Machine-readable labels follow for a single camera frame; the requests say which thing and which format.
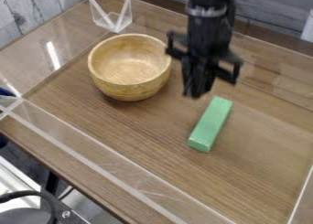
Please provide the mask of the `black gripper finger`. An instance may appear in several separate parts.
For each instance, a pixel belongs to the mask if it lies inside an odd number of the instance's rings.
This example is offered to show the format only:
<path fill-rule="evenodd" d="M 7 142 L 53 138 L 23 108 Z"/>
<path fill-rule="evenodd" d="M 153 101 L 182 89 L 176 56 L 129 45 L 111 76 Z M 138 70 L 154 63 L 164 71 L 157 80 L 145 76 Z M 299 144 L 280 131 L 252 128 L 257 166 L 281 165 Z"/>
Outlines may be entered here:
<path fill-rule="evenodd" d="M 210 59 L 201 58 L 198 61 L 198 94 L 204 96 L 208 92 L 212 91 L 212 87 L 217 78 L 217 69 L 218 65 Z"/>
<path fill-rule="evenodd" d="M 198 97 L 198 63 L 193 57 L 182 58 L 184 95 Z"/>

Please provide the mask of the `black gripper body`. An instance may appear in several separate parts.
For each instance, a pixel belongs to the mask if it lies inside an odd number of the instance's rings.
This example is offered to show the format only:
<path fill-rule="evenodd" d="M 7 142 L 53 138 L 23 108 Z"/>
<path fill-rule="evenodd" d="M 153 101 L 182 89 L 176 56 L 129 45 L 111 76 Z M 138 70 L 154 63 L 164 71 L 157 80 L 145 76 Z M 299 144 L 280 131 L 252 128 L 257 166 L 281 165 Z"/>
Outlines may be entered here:
<path fill-rule="evenodd" d="M 188 32 L 168 33 L 166 54 L 181 61 L 190 56 L 200 61 L 210 59 L 217 63 L 217 78 L 236 84 L 244 60 L 231 50 L 235 34 L 235 21 L 229 16 L 200 17 L 189 16 Z"/>

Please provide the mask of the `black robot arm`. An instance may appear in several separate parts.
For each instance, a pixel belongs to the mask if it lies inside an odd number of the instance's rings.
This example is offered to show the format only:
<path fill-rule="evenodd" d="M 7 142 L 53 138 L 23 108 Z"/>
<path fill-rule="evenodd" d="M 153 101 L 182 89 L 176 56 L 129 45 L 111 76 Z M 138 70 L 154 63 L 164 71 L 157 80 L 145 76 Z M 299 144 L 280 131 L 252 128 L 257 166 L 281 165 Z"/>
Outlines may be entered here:
<path fill-rule="evenodd" d="M 168 33 L 165 52 L 181 61 L 184 95 L 200 99 L 216 78 L 236 84 L 244 59 L 231 50 L 236 0 L 189 0 L 188 33 Z"/>

